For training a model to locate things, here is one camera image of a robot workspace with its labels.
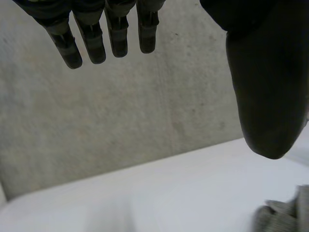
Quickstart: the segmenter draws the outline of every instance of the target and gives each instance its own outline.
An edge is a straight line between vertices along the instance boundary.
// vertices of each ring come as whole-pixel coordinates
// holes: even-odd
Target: concrete wall
[[[9,199],[242,136],[225,55],[225,32],[198,0],[167,0],[157,49],[139,50],[136,10],[129,52],[61,60],[45,30],[0,1],[0,179]]]

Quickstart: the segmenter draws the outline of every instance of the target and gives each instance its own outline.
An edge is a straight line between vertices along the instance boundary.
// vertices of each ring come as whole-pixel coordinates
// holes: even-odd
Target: white surface
[[[291,154],[309,152],[308,128]],[[294,155],[269,160],[244,140],[21,197],[0,212],[0,232],[248,232],[266,199],[309,183]]]

